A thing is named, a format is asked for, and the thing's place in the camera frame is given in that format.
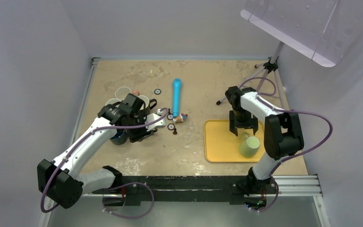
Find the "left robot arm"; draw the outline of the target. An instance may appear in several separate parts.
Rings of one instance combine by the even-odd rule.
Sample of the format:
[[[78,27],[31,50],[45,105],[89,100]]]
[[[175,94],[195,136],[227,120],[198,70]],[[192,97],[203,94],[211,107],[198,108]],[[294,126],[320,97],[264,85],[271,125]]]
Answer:
[[[104,166],[94,173],[81,170],[101,146],[124,130],[130,142],[142,141],[162,126],[168,108],[157,110],[133,95],[122,101],[107,104],[98,112],[91,126],[69,148],[53,160],[43,159],[37,165],[38,189],[43,194],[41,210],[44,213],[61,206],[72,207],[82,195],[100,189],[117,193],[123,187],[122,173]]]

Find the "pink ceramic mug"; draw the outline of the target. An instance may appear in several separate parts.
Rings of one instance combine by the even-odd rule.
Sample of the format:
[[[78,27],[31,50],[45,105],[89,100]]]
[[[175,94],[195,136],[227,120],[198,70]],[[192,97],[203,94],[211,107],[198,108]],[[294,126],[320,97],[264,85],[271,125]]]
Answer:
[[[139,91],[132,91],[129,87],[120,87],[115,91],[115,98],[124,100],[128,94],[139,96]]]

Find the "black ceramic mug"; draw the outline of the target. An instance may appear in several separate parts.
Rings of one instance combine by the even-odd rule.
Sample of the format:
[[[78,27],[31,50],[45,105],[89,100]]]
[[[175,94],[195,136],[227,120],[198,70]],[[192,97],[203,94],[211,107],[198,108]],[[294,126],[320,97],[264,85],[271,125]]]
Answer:
[[[156,99],[149,99],[147,96],[139,95],[139,99],[141,99],[144,104],[140,108],[140,112],[144,114],[150,114],[151,110],[154,109],[157,105]]]

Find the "grey teal ceramic mug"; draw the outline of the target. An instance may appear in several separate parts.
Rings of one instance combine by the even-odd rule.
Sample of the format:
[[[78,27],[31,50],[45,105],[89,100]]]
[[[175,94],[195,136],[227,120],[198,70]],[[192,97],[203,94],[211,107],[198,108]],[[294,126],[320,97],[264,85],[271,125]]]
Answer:
[[[113,105],[113,104],[115,104],[115,103],[117,103],[117,102],[121,102],[121,100],[120,100],[120,99],[117,99],[117,98],[112,98],[112,99],[109,99],[109,100],[105,103],[105,105]]]

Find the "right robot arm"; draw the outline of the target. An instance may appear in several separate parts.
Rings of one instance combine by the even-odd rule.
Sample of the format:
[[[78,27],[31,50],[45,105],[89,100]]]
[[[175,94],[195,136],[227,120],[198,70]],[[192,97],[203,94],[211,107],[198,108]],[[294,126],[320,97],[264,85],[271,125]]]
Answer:
[[[258,131],[259,123],[264,127],[265,154],[249,169],[244,187],[259,192],[270,184],[271,176],[281,164],[282,158],[292,157],[304,147],[301,123],[298,114],[278,110],[253,88],[229,87],[225,97],[232,110],[229,112],[229,131],[235,136],[238,129]]]

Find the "dark blue ceramic mug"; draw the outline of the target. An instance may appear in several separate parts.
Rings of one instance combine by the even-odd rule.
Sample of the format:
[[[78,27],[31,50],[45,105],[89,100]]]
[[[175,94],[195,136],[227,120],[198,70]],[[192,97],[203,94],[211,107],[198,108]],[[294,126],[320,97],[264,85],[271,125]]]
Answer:
[[[113,137],[110,138],[110,141],[115,145],[122,145],[128,140],[128,135],[125,130],[119,130]]]

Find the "light green ceramic mug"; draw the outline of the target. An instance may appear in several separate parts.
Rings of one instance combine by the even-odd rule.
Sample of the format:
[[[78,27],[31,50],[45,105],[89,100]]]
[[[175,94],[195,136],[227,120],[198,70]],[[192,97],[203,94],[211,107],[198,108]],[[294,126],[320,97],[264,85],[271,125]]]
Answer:
[[[247,132],[242,133],[242,139],[243,141],[239,145],[239,153],[245,158],[254,157],[260,147],[259,139]]]

